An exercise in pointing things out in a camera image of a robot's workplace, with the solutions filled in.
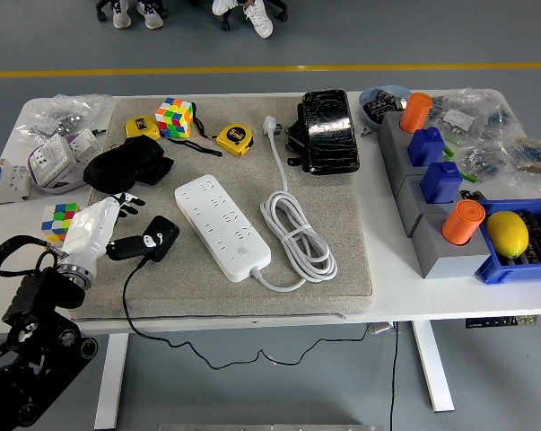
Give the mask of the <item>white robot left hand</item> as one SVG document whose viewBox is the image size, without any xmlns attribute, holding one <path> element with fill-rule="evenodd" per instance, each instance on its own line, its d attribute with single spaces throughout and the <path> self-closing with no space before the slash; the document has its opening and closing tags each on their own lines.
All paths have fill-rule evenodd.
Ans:
<svg viewBox="0 0 541 431">
<path fill-rule="evenodd" d="M 118 193 L 97 201 L 76 213 L 67 232 L 58 269 L 62 273 L 96 275 L 97 260 L 106 252 L 121 210 L 144 206 L 130 193 Z"/>
</svg>

